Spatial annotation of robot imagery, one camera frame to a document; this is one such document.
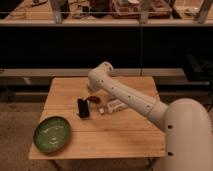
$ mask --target green plate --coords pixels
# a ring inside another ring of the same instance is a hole
[[[43,120],[34,132],[34,144],[44,153],[61,149],[70,139],[70,124],[62,117],[54,116]]]

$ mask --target concrete floor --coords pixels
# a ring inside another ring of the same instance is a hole
[[[25,100],[20,99],[22,98],[10,103],[0,102],[0,170],[57,170],[49,161],[28,160],[33,132],[39,121],[44,100],[30,102],[26,97]],[[143,171],[146,170],[143,169],[144,166],[148,164],[147,159],[61,160],[58,162],[65,171]],[[153,170],[165,170],[163,159],[156,163]]]

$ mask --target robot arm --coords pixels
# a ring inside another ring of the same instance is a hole
[[[104,89],[147,117],[166,134],[166,171],[213,171],[213,137],[209,115],[192,99],[169,106],[110,77],[113,67],[103,62],[88,74],[88,89]]]
[[[112,71],[113,67],[108,62],[104,62],[90,71],[88,75],[88,89],[90,92],[98,91],[100,88],[104,89],[138,113],[147,117],[158,128],[164,130],[164,114],[167,105],[113,80],[109,77]]]

